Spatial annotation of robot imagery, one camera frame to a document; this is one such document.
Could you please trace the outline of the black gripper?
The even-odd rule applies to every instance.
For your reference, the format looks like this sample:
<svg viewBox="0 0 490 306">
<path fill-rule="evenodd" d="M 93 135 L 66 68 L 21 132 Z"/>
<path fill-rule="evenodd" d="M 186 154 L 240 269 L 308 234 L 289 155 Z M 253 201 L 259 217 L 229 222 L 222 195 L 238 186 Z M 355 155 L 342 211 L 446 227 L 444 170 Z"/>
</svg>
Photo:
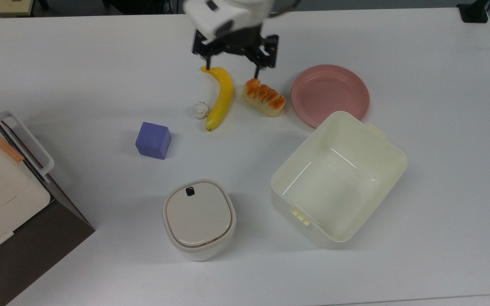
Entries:
<svg viewBox="0 0 490 306">
<path fill-rule="evenodd" d="M 274 34 L 261 36 L 261 26 L 243 28 L 208 40 L 200 31 L 196 31 L 192 53 L 205 60 L 206 70 L 211 68 L 211 58 L 221 53 L 244 56 L 255 65 L 254 78 L 259 78 L 263 68 L 276 67 L 279 36 Z"/>
</svg>

